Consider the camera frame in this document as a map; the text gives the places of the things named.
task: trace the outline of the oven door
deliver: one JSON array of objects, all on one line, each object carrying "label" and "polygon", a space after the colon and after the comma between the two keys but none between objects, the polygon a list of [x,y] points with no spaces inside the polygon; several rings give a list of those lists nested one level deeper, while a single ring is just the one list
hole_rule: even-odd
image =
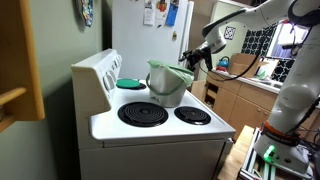
[{"label": "oven door", "polygon": [[82,180],[211,180],[224,140],[80,151]]}]

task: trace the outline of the wall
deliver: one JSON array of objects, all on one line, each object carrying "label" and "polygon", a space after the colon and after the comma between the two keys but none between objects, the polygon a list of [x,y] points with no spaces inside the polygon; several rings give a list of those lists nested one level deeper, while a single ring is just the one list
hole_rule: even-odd
[{"label": "wall", "polygon": [[[248,6],[242,5],[240,3],[230,2],[227,0],[218,1],[214,4],[210,22],[217,21],[217,20],[229,15],[232,12],[235,12],[239,9],[242,9],[243,7],[248,7]],[[233,40],[228,40],[228,39],[226,40],[227,46],[221,52],[219,52],[218,54],[212,55],[213,67],[216,66],[219,59],[221,59],[223,56],[231,57],[231,55],[233,53],[240,53],[241,52],[241,47],[242,47],[244,38],[245,38],[247,30],[248,30],[241,23],[231,22],[231,23],[228,23],[227,25],[223,25],[219,28],[222,34],[224,34],[224,32],[225,32],[226,26],[236,28],[235,35],[233,37]],[[203,70],[205,70],[205,71],[207,70],[207,67],[203,61],[201,63],[201,67]],[[199,76],[198,76],[198,80],[204,80],[205,78],[206,78],[206,73],[200,71]]]},{"label": "wall", "polygon": [[0,179],[80,179],[70,65],[110,44],[102,32],[111,16],[101,14],[111,10],[94,0],[87,28],[74,0],[30,0],[30,6],[46,118],[16,122],[0,134]]}]

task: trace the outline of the green handle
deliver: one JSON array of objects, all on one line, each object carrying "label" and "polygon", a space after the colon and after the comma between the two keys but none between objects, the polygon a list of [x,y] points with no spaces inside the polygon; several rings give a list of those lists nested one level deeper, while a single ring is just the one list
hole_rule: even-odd
[{"label": "green handle", "polygon": [[166,92],[166,93],[160,93],[160,92],[158,92],[157,90],[155,90],[153,87],[150,86],[149,80],[150,80],[150,73],[148,74],[148,76],[147,76],[147,78],[146,78],[147,86],[148,86],[148,88],[149,88],[152,92],[154,92],[156,95],[160,95],[160,96],[168,96],[168,95],[171,95],[171,94],[175,93],[175,92],[180,88],[180,86],[183,84],[183,81],[181,80],[180,84],[177,85],[177,86],[176,86],[174,89],[172,89],[171,91]]}]

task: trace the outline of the wooden cabinet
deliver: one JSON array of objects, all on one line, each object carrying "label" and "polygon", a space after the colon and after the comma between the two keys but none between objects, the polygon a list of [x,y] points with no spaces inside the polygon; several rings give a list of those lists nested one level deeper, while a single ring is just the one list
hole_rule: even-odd
[{"label": "wooden cabinet", "polygon": [[234,139],[239,137],[240,131],[245,125],[259,127],[268,119],[269,115],[270,111],[237,97],[229,119],[229,124],[236,129]]},{"label": "wooden cabinet", "polygon": [[239,90],[239,96],[271,111],[278,94],[242,83]]},{"label": "wooden cabinet", "polygon": [[237,96],[235,94],[220,88],[217,93],[215,105],[213,106],[213,111],[224,121],[228,122],[236,98]]},{"label": "wooden cabinet", "polygon": [[0,24],[0,132],[16,120],[44,119],[28,0],[2,1]]},{"label": "wooden cabinet", "polygon": [[237,80],[232,81],[216,81],[216,80],[223,80],[223,79],[229,79],[230,77],[223,76],[223,75],[217,75],[213,72],[209,72],[210,76],[207,76],[207,82],[211,85],[217,86],[219,88],[226,89],[234,94],[238,94],[241,82]]},{"label": "wooden cabinet", "polygon": [[191,93],[198,98],[201,102],[204,102],[205,98],[206,81],[193,81],[191,86]]}]

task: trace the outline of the paper on refrigerator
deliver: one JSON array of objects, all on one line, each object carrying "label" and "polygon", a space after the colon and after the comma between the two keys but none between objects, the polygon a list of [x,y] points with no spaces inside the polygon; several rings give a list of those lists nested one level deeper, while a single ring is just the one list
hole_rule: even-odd
[{"label": "paper on refrigerator", "polygon": [[145,25],[154,25],[156,13],[156,0],[144,0],[144,21]]},{"label": "paper on refrigerator", "polygon": [[157,0],[156,18],[164,19],[167,16],[168,3],[166,0]]}]

